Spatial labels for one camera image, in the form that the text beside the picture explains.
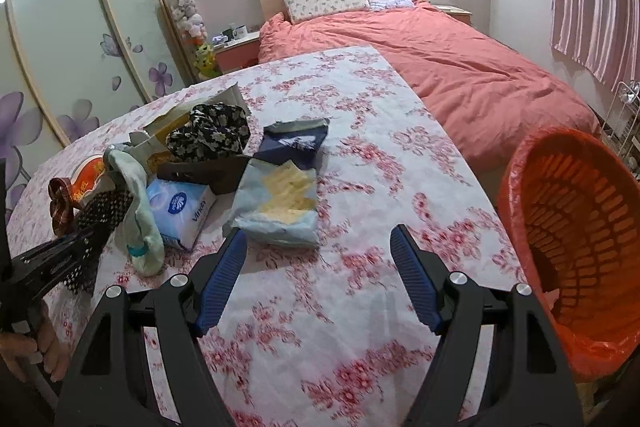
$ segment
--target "curtain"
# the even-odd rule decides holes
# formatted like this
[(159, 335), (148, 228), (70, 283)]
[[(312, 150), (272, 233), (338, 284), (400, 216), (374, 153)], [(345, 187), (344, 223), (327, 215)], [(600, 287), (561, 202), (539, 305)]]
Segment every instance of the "curtain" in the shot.
[(552, 47), (610, 89), (640, 78), (640, 0), (554, 0)]

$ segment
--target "metal rack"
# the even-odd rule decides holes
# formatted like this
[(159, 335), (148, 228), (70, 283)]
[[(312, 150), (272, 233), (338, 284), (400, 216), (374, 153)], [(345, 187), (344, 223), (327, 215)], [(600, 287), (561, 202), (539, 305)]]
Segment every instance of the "metal rack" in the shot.
[(640, 82), (618, 83), (602, 129), (602, 141), (640, 180)]

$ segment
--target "laundry basket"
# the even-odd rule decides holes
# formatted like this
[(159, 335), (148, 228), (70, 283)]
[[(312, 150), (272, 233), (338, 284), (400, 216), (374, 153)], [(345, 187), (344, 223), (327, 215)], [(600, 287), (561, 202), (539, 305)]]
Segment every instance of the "laundry basket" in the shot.
[(640, 341), (638, 182), (593, 136), (539, 130), (511, 159), (498, 213), (576, 380), (615, 372)]

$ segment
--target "finger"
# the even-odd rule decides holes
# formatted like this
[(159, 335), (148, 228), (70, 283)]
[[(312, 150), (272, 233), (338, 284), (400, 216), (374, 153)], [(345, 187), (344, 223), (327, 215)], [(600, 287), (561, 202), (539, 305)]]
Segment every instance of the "finger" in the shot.
[(27, 376), (24, 374), (24, 371), (18, 364), (18, 361), (14, 359), (14, 357), (3, 356), (4, 363), (9, 371), (11, 371), (15, 378), (20, 380), (21, 382), (27, 381)]
[(58, 342), (58, 339), (55, 339), (44, 355), (44, 370), (47, 371), (47, 373), (51, 373), (51, 371), (55, 369), (56, 365), (58, 365), (59, 357), (60, 343)]
[(17, 333), (0, 333), (0, 351), (13, 357), (28, 357), (38, 350), (38, 343)]
[(53, 324), (51, 324), (49, 317), (45, 317), (38, 331), (38, 349), (40, 352), (46, 353), (55, 338), (56, 332), (53, 329)]
[(66, 371), (69, 368), (69, 351), (66, 346), (60, 347), (60, 356), (56, 368), (51, 372), (51, 381), (57, 382), (65, 378)]

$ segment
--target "tablecloth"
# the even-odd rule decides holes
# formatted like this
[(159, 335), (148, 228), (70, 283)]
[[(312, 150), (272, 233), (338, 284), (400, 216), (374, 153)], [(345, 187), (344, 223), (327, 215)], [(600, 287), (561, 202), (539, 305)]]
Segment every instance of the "tablecloth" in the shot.
[[(318, 200), (321, 248), (250, 243), (219, 325), (200, 341), (239, 426), (400, 425), (433, 358), (438, 338), (418, 322), (389, 253), (389, 234), (406, 224), (418, 244), (481, 285), (510, 289), (524, 276), (478, 181), (441, 126), (386, 60), (354, 47), (270, 62), (196, 84), (116, 118), (40, 166), (8, 224), (12, 255), (53, 238), (47, 182), (84, 158), (128, 139), (182, 100), (238, 83), (262, 127), (326, 117)], [(474, 132), (470, 122), (469, 133)], [(58, 334), (72, 346), (113, 283), (134, 292), (188, 273), (223, 242), (232, 196), (213, 207), (193, 253), (167, 251), (144, 279), (112, 238), (93, 296), (59, 285), (49, 296)], [(177, 419), (153, 329), (147, 353), (161, 412)], [(491, 344), (483, 327), (463, 415), (478, 408)]]

